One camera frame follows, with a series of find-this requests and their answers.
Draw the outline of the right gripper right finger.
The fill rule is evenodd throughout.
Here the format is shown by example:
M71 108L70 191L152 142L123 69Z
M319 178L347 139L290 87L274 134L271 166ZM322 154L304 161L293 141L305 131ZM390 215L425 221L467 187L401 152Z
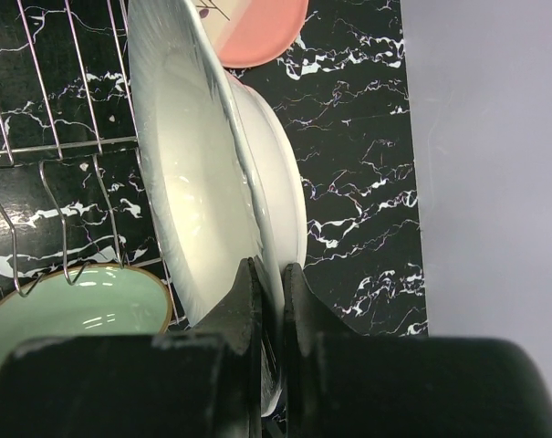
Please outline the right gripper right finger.
M501 339L363 336L284 274L291 437L550 437L535 363Z

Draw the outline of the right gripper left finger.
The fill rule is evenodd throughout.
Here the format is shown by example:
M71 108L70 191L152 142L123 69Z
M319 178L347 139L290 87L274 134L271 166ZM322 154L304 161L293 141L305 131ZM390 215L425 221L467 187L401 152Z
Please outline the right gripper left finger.
M0 370L0 437L258 437L261 331L244 259L189 330L28 341Z

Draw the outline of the pale green bowl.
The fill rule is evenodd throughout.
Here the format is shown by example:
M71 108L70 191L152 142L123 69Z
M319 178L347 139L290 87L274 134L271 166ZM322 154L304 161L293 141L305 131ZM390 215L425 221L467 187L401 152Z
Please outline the pale green bowl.
M0 368L21 343L36 338L164 332L172 317L169 289L154 274L116 264L87 265L45 276L26 295L0 300Z

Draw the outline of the white grey rimmed plate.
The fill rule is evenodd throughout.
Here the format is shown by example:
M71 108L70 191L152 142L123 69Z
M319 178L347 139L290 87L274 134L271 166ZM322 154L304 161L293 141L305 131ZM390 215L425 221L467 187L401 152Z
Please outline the white grey rimmed plate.
M275 112L227 73L190 1L128 6L130 87L142 178L163 258L191 325L243 259L266 292L261 410L283 390L283 275L307 256L297 160Z

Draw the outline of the pink cream floral plate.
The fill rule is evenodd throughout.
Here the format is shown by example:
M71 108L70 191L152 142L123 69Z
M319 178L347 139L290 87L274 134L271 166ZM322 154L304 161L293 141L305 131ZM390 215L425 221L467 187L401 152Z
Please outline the pink cream floral plate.
M308 0L193 2L221 65L253 68L289 49L305 24Z

